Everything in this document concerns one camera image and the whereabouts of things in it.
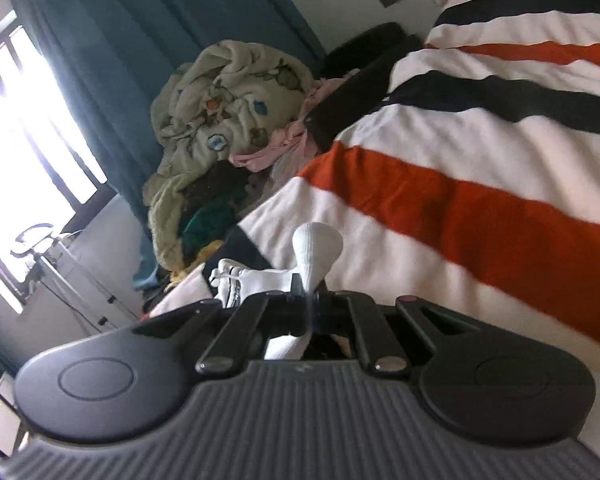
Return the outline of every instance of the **window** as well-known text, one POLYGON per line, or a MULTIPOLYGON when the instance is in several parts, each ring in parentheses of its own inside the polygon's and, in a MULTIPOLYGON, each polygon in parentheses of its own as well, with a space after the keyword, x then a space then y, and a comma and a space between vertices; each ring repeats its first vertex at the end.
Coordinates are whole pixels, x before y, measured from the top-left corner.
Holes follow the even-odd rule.
POLYGON ((0 279, 21 302, 34 263, 11 256, 14 238, 40 222, 84 228, 115 194, 106 182, 16 20, 0 35, 0 279))

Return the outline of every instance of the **pink fabric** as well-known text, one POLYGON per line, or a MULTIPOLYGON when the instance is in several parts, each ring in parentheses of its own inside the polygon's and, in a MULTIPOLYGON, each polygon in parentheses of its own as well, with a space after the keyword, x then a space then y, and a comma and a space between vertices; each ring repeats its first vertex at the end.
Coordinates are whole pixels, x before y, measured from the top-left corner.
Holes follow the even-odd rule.
MULTIPOLYGON (((318 154, 318 146, 311 138, 307 130, 304 128, 304 118, 315 108, 315 106, 323 101, 327 96, 332 94, 340 85, 342 85, 348 77, 337 79, 320 79, 314 82, 314 88, 307 94, 307 97, 302 103, 298 120, 289 123, 285 128, 277 128, 273 130, 269 143, 266 148, 263 148, 255 153, 248 155, 230 155, 229 161, 239 168, 245 166, 248 170, 257 173, 265 168, 273 165, 282 155, 290 150, 294 154, 291 160, 286 160, 285 167, 290 171, 297 171, 304 166, 305 162, 314 158, 318 154), (295 159, 302 164, 295 164, 295 159)), ((289 171, 283 171, 281 176, 286 176, 289 171)))

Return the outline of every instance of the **red stripe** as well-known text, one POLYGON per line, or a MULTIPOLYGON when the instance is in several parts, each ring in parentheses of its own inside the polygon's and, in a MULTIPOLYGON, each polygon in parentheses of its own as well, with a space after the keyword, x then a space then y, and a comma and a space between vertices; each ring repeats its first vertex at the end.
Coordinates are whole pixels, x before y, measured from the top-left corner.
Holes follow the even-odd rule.
POLYGON ((339 142, 301 176, 600 342, 600 225, 339 142))
MULTIPOLYGON (((427 43, 427 48, 437 48, 427 43)), ((590 61, 600 66, 600 43, 587 46, 563 45, 553 41, 545 41, 533 45, 517 45, 507 43, 486 43, 457 47, 469 54, 485 54, 508 61, 545 61, 558 65, 568 65, 574 61, 590 61)))

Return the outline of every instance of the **ribbed gray surface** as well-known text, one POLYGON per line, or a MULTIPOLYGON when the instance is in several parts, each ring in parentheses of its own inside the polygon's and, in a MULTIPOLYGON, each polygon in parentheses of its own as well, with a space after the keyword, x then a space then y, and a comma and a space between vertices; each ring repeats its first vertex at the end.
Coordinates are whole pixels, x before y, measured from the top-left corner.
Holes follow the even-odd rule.
POLYGON ((593 480, 600 460, 574 440, 532 450, 462 440, 406 384, 369 377, 357 362, 275 362, 203 384, 174 419, 135 441, 80 448, 36 439, 2 470, 27 480, 593 480))

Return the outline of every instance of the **bed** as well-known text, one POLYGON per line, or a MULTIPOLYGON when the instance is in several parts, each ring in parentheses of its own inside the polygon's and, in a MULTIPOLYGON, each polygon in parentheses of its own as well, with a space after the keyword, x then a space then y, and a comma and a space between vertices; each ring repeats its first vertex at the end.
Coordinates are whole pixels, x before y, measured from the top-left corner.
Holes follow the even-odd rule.
POLYGON ((585 362, 600 455, 600 0, 436 1, 376 110, 153 315, 211 297, 220 258, 293 267, 294 230, 325 222, 345 241, 330 289, 416 294, 585 362))

